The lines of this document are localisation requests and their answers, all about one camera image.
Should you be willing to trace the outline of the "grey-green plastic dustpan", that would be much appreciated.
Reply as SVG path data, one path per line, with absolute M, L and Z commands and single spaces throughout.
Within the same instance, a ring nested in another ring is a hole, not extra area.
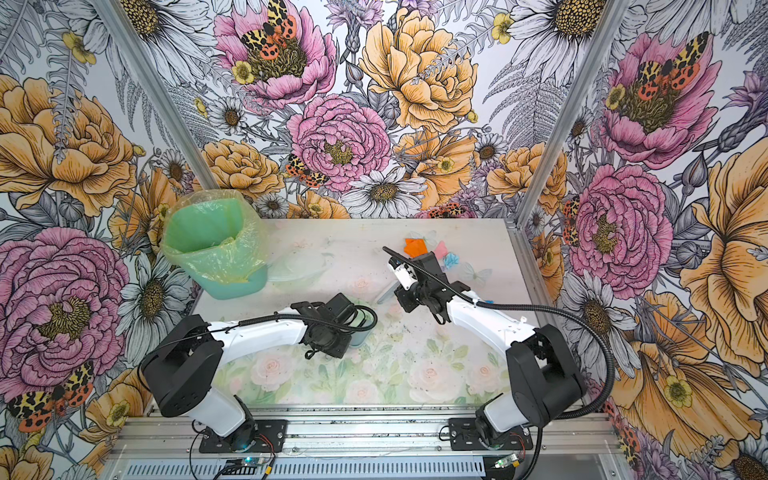
M 351 335 L 350 346 L 352 348 L 360 347 L 369 336 L 370 332 L 378 323 L 376 312 L 368 306 L 360 306 L 352 320 L 353 332 Z

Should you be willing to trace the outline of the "grey-green hand brush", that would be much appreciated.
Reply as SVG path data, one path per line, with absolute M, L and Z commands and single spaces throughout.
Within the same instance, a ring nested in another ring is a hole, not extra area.
M 376 305 L 382 305 L 389 301 L 394 296 L 395 290 L 398 288 L 397 284 L 391 284 L 383 289 L 375 299 Z

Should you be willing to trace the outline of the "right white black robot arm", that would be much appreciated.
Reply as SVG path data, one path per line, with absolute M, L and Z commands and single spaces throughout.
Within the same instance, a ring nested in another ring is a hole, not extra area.
M 504 356 L 510 392 L 476 411 L 475 429 L 491 446 L 517 427 L 542 427 L 558 418 L 586 393 L 561 331 L 553 325 L 535 327 L 512 311 L 536 310 L 534 305 L 504 306 L 481 299 L 469 286 L 451 282 L 432 252 L 408 259 L 383 249 L 399 286 L 395 296 L 410 313 L 423 306 L 440 323 L 461 327 Z

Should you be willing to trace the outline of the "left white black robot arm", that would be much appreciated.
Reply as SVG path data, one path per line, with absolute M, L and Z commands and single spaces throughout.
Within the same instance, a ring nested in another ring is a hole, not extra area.
M 194 314 L 145 355 L 139 370 L 163 417 L 187 417 L 202 424 L 211 439 L 244 452 L 263 436 L 244 401 L 213 385 L 222 365 L 294 345 L 308 348 L 308 360 L 318 353 L 340 359 L 354 334 L 368 332 L 377 323 L 375 311 L 342 293 L 327 302 L 296 302 L 239 321 L 207 322 Z

